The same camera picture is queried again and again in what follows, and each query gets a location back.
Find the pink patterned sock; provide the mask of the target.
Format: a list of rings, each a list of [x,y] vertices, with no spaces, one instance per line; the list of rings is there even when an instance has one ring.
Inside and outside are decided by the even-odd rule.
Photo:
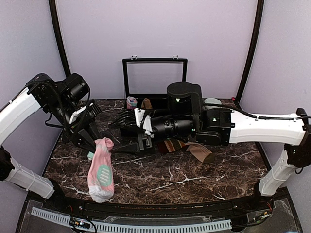
[[[111,165],[111,150],[114,143],[104,137],[95,141],[96,150],[91,159],[87,176],[89,194],[96,203],[103,203],[114,195],[113,169]]]

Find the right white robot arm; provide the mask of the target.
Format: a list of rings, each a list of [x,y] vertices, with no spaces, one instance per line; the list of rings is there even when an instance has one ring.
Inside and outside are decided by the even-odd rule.
[[[278,188],[296,172],[311,163],[310,117],[299,108],[289,115],[250,114],[241,109],[204,103],[198,84],[175,82],[167,87],[166,109],[126,109],[118,113],[111,129],[135,132],[138,141],[117,149],[139,153],[153,142],[192,138],[206,145],[243,142],[282,143],[277,163],[255,186],[248,207],[259,210]]]

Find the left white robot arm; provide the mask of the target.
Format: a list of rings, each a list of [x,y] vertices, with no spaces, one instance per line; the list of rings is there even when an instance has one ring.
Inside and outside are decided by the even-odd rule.
[[[55,117],[59,123],[57,127],[64,130],[69,142],[81,149],[95,151],[95,140],[101,136],[95,118],[101,110],[90,98],[90,87],[81,75],[73,73],[55,81],[47,74],[39,73],[28,81],[0,111],[0,143],[4,144],[39,111]],[[0,148],[0,179],[49,200],[59,212],[69,207],[55,181],[26,168],[4,147]]]

